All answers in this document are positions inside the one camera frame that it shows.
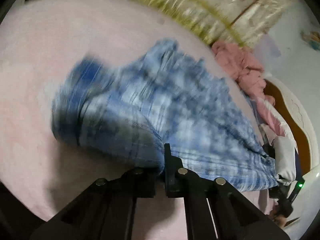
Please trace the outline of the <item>right hand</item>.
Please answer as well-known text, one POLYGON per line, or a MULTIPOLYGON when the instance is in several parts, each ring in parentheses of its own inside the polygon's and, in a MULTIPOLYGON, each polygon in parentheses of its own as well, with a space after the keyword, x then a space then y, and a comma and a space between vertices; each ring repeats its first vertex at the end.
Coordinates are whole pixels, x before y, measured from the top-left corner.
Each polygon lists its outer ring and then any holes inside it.
POLYGON ((271 212, 268 215, 268 218, 271 219, 274 223, 277 224, 280 228, 284 228, 287 223, 287 218, 279 213, 279 206, 276 205, 273 207, 271 212))

